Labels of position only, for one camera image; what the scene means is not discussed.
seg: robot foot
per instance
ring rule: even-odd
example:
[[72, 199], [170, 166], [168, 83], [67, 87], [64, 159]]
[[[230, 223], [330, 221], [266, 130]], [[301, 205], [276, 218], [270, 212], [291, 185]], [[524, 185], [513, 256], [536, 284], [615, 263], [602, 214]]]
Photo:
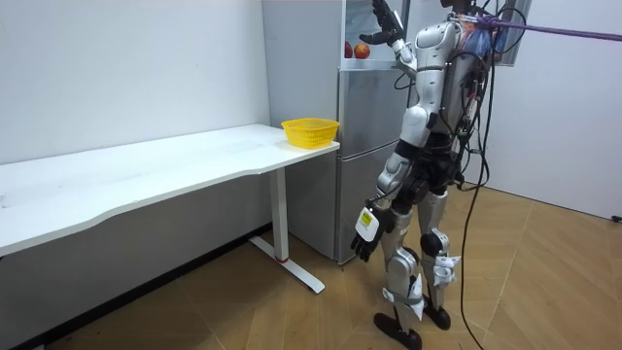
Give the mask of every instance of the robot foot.
[[451, 317], [449, 317], [447, 311], [442, 306], [436, 310], [432, 306], [432, 301], [429, 297], [424, 296], [424, 300], [426, 301], [424, 313], [434, 321], [437, 327], [444, 331], [449, 330], [451, 328]]
[[399, 326], [399, 322], [390, 316], [377, 313], [373, 316], [373, 323], [382, 333], [399, 341], [408, 350], [421, 350], [421, 336], [415, 331], [410, 330], [409, 333], [403, 332]]

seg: robot leg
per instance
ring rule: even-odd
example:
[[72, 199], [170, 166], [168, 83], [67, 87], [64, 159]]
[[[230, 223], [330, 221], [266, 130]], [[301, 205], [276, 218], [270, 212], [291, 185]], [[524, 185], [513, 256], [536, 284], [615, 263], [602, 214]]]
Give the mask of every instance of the robot leg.
[[419, 227], [421, 230], [421, 265], [428, 281], [425, 313], [442, 330], [449, 330], [451, 318], [445, 309], [445, 288], [456, 280], [454, 267], [460, 257], [449, 258], [449, 238], [438, 229], [445, 210], [447, 191], [438, 195], [429, 192], [426, 199], [418, 205]]
[[415, 319], [421, 320], [425, 306], [421, 274], [415, 276], [419, 259], [412, 249], [402, 246], [412, 210], [406, 215], [394, 214], [397, 217], [396, 227], [385, 233], [380, 243], [385, 257], [387, 286], [382, 294], [393, 304], [395, 318], [378, 313], [373, 321], [383, 333], [407, 349], [421, 350], [421, 336], [412, 329]]

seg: humanoid robot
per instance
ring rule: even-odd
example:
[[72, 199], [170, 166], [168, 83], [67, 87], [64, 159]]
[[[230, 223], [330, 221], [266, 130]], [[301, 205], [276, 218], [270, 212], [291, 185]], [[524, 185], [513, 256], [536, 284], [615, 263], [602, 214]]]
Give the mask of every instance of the humanoid robot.
[[[441, 3], [454, 6], [454, 12], [467, 6], [467, 1]], [[451, 327], [443, 308], [444, 291], [456, 279], [453, 269], [460, 258], [447, 256], [449, 239], [438, 225], [447, 187], [461, 177], [462, 154], [453, 151], [453, 144], [472, 121], [478, 103], [473, 96], [484, 88], [488, 69], [481, 57], [461, 48], [466, 34], [456, 21], [421, 30], [411, 50], [397, 13], [384, 0], [373, 0], [373, 7], [382, 31], [361, 39], [393, 49], [397, 67], [416, 81], [419, 102], [404, 114], [397, 147], [378, 177], [377, 197], [367, 201], [357, 221], [352, 249], [367, 261], [381, 244], [386, 267], [383, 296], [393, 304], [395, 316], [376, 314], [374, 323], [406, 348], [419, 350], [422, 340], [412, 329], [416, 318], [426, 313], [441, 329]], [[413, 205], [419, 216], [421, 258], [402, 245]], [[428, 282], [427, 296], [417, 273], [419, 264]]]

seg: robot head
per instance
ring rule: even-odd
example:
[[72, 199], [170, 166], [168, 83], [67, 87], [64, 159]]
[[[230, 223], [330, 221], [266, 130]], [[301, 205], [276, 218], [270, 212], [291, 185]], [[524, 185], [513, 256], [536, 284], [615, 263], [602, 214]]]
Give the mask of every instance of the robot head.
[[440, 5], [444, 8], [453, 6], [456, 14], [466, 13], [470, 9], [470, 0], [440, 0]]

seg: purple strap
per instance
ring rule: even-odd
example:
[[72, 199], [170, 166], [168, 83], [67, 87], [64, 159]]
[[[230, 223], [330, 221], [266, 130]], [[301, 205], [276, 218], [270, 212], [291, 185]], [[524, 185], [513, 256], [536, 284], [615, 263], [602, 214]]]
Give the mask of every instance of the purple strap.
[[484, 17], [477, 17], [477, 24], [483, 28], [516, 28], [523, 30], [532, 30], [542, 33], [550, 33], [550, 34], [559, 34], [559, 35], [567, 35], [577, 38], [588, 38], [588, 39], [601, 39], [601, 40], [609, 40], [609, 41], [617, 41], [622, 42], [622, 35], [618, 34], [607, 34], [607, 33], [597, 33], [597, 32], [588, 32], [588, 31], [579, 31], [579, 30], [568, 30], [568, 29], [557, 29], [557, 28], [548, 28], [541, 27], [535, 25], [524, 25], [518, 23], [512, 23], [506, 20], [501, 20], [497, 17], [487, 15]]

